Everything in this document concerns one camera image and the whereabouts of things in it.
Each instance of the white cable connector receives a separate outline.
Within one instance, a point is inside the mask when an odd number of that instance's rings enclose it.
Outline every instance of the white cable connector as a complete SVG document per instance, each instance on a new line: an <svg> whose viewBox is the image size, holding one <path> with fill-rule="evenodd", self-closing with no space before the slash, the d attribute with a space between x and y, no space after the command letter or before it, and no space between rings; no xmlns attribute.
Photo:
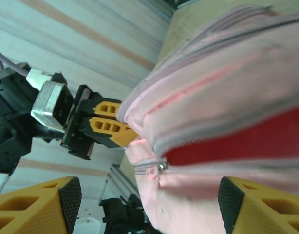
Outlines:
<svg viewBox="0 0 299 234"><path fill-rule="evenodd" d="M26 80L35 89L41 90L44 82L51 81L52 76L47 75L42 70L31 69L26 77Z"/></svg>

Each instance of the cable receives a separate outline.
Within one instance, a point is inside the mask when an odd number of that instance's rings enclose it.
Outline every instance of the cable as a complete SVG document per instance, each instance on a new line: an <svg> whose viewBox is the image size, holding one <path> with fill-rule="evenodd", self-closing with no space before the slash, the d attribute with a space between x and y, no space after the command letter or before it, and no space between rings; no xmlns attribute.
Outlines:
<svg viewBox="0 0 299 234"><path fill-rule="evenodd" d="M13 63L10 59L8 59L6 56L4 56L2 53L0 53L0 61L4 62L5 64L9 65L14 71L21 74L22 76L27 76L28 71L26 71L23 68L18 67L15 63Z"/></svg>
<svg viewBox="0 0 299 234"><path fill-rule="evenodd" d="M3 63L1 60L0 60L0 70L3 70Z"/></svg>

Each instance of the pink fabric pouch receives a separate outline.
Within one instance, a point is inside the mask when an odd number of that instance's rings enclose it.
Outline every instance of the pink fabric pouch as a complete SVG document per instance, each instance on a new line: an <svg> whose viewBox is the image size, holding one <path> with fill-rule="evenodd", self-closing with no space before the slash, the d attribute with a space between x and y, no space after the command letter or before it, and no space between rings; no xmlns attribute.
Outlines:
<svg viewBox="0 0 299 234"><path fill-rule="evenodd" d="M225 233L223 176L299 195L299 14L240 6L183 42L122 103L126 149L163 233Z"/></svg>

